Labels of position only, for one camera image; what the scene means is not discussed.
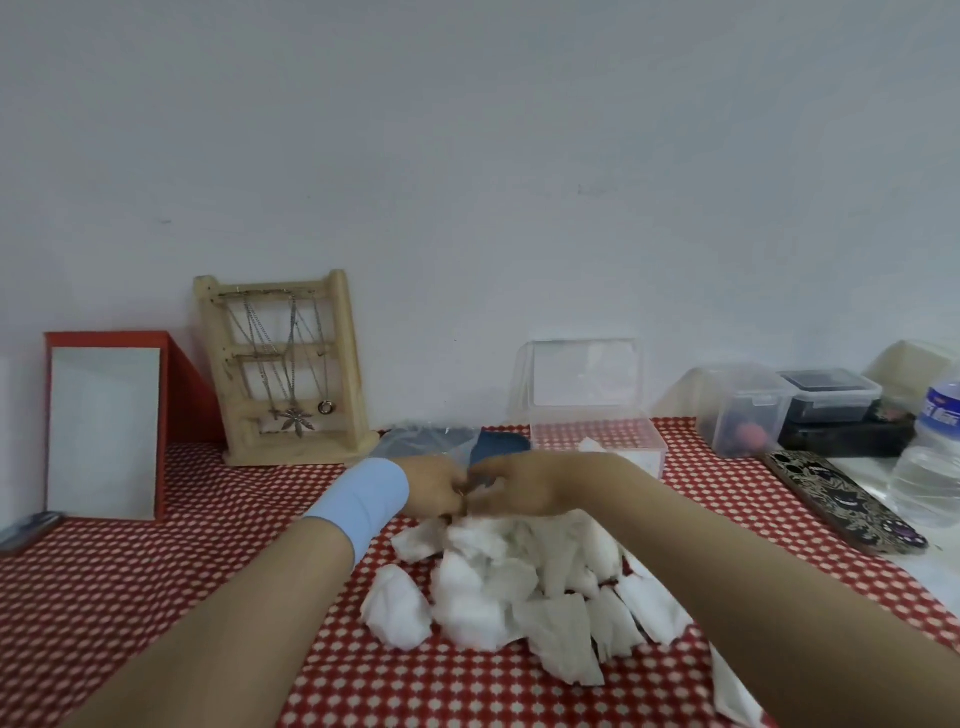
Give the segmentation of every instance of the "person's right hand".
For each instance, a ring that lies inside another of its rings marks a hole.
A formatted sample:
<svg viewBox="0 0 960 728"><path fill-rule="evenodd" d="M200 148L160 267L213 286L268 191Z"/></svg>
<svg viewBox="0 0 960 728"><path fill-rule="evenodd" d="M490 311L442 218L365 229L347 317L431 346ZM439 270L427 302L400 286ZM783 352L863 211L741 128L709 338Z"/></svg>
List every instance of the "person's right hand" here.
<svg viewBox="0 0 960 728"><path fill-rule="evenodd" d="M481 460L469 470L471 481L495 482L467 496L471 516L559 516L579 508L584 476L606 453L531 450Z"/></svg>

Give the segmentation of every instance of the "hand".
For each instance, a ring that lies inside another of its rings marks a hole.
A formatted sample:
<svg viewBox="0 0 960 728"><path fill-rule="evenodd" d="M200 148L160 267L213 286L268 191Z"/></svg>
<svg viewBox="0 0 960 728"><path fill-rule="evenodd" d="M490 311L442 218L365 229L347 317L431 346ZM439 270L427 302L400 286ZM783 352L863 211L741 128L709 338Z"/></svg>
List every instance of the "hand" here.
<svg viewBox="0 0 960 728"><path fill-rule="evenodd" d="M579 508L591 471L618 455L532 450L491 457L470 468L471 481L493 480L467 497L471 516L559 516Z"/></svg>
<svg viewBox="0 0 960 728"><path fill-rule="evenodd" d="M464 516L466 503L461 492L467 485L464 470L443 455L415 455L394 458L407 475L410 496L400 511L418 521L440 516Z"/></svg>

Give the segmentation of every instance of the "blue cloth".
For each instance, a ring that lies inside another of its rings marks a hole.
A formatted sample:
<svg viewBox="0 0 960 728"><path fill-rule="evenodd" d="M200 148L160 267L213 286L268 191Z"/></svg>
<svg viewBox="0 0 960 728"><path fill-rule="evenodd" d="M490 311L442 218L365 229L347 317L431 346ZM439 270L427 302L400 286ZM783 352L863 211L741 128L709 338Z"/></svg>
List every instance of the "blue cloth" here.
<svg viewBox="0 0 960 728"><path fill-rule="evenodd" d="M498 432L485 429L470 453L470 465L496 455L513 455L530 449L530 441L517 432Z"/></svg>
<svg viewBox="0 0 960 728"><path fill-rule="evenodd" d="M373 457L338 477L303 517L324 519L343 531L353 544L356 566L373 537L403 509L409 497L410 484L403 469L391 460Z"/></svg>

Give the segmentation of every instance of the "phone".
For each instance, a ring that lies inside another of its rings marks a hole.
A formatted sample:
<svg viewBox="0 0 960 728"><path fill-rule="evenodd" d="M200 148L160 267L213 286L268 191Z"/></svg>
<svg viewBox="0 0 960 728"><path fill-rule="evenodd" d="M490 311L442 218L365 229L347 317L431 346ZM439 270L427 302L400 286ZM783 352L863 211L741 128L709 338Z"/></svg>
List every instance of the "phone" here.
<svg viewBox="0 0 960 728"><path fill-rule="evenodd" d="M760 459L854 548L877 556L918 554L930 546L913 526L820 455L778 450Z"/></svg>

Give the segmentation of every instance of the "white wall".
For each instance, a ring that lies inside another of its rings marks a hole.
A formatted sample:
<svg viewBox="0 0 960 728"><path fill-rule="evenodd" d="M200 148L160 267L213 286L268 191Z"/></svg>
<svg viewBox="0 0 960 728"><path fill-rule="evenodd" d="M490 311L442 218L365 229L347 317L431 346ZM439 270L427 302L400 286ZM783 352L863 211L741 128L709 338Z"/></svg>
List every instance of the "white wall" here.
<svg viewBox="0 0 960 728"><path fill-rule="evenodd" d="M504 416L531 337L862 367L960 299L960 5L14 0L0 8L0 522L45 329L348 270L372 422Z"/></svg>

